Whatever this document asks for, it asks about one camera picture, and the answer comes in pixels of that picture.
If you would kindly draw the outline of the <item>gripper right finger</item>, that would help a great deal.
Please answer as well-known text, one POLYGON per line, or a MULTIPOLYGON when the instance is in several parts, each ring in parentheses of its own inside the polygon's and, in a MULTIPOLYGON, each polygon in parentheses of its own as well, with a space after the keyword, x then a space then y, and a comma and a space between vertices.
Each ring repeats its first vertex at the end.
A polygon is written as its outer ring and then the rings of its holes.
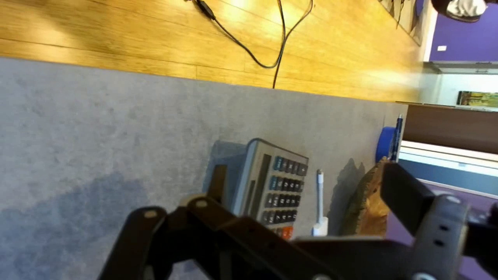
POLYGON ((386 163, 381 199, 413 237, 402 280, 457 280, 463 256, 498 280, 498 203, 479 211, 434 194, 397 163, 386 163))

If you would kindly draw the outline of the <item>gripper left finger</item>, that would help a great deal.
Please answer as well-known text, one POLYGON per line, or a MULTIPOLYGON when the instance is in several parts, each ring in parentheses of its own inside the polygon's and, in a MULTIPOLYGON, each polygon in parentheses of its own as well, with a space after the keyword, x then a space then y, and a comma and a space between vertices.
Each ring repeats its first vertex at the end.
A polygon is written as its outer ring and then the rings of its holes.
POLYGON ((210 280, 320 280, 323 266, 249 217, 236 217, 212 196, 174 212, 132 211, 97 280, 169 280, 192 259, 210 280))

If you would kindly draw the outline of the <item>grey desk calculator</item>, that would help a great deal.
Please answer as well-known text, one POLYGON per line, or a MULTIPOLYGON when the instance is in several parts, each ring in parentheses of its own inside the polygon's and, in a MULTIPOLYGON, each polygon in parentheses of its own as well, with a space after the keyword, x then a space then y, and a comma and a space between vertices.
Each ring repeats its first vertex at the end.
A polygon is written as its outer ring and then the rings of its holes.
POLYGON ((247 144, 231 212, 247 216, 291 240, 308 174, 309 158, 261 138, 247 144))

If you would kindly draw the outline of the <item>blue cup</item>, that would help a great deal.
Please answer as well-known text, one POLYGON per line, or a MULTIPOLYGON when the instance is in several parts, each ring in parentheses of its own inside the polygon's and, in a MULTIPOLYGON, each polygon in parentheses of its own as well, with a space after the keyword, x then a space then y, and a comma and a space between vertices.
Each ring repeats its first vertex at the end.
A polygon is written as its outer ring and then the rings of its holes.
POLYGON ((395 133, 396 128, 393 126, 385 126, 382 128, 375 151, 376 162, 380 162, 383 158, 391 158, 391 155, 393 154, 395 133))

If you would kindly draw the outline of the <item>blue pen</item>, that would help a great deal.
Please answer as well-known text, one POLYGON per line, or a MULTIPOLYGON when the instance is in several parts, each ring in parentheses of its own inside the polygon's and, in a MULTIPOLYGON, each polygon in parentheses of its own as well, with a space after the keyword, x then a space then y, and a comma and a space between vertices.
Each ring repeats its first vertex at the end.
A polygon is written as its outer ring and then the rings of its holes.
POLYGON ((391 145, 391 156, 390 156, 390 161, 392 162, 397 162, 398 158, 398 150, 400 148, 400 142, 402 138, 402 129, 403 129, 403 115, 400 114, 397 118, 394 134, 393 134, 393 140, 392 140, 392 145, 391 145))

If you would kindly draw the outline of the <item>brown wooden desk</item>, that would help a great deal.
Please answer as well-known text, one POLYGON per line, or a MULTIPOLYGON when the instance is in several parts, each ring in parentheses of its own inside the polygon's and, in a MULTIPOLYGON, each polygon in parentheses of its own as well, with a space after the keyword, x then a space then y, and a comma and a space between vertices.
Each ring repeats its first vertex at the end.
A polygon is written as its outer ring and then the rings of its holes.
POLYGON ((403 139, 498 154, 498 112, 406 103, 403 139))

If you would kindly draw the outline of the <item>framed picture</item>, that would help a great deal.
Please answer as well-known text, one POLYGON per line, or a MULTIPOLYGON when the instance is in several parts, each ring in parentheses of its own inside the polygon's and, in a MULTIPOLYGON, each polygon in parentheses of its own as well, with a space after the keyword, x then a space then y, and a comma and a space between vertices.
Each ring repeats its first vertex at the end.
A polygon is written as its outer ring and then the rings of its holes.
POLYGON ((498 108, 498 93, 459 91, 457 105, 498 108))

